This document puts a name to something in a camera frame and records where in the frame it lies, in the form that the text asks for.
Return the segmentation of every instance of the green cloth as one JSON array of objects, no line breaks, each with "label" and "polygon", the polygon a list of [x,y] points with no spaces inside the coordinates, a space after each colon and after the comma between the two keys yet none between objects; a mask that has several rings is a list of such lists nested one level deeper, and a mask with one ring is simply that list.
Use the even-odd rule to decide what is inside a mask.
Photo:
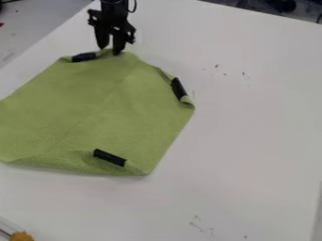
[{"label": "green cloth", "polygon": [[[61,58],[0,101],[0,160],[111,175],[150,173],[194,111],[172,76],[130,53]],[[125,167],[93,157],[100,149]]]}]

